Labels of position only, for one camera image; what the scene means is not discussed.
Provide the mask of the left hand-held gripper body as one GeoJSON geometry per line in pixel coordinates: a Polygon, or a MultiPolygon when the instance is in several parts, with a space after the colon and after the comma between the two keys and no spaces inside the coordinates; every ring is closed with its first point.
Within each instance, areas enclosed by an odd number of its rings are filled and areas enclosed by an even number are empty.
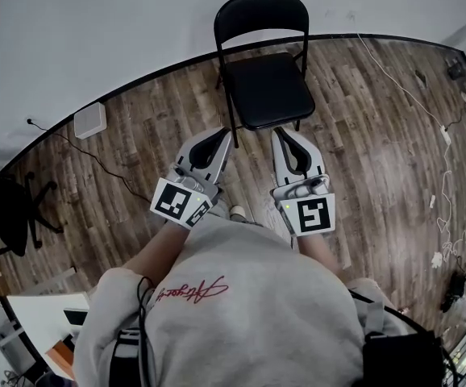
{"type": "Polygon", "coordinates": [[[172,164],[157,183],[150,211],[192,229],[215,205],[221,189],[179,164],[172,164]]]}

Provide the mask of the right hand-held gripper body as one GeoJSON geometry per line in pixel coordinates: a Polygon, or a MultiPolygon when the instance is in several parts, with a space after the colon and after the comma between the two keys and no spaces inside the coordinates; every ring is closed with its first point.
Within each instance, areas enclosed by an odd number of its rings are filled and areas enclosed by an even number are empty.
{"type": "Polygon", "coordinates": [[[292,236],[323,234],[335,229],[335,195],[328,175],[318,175],[275,188],[271,194],[292,236]]]}

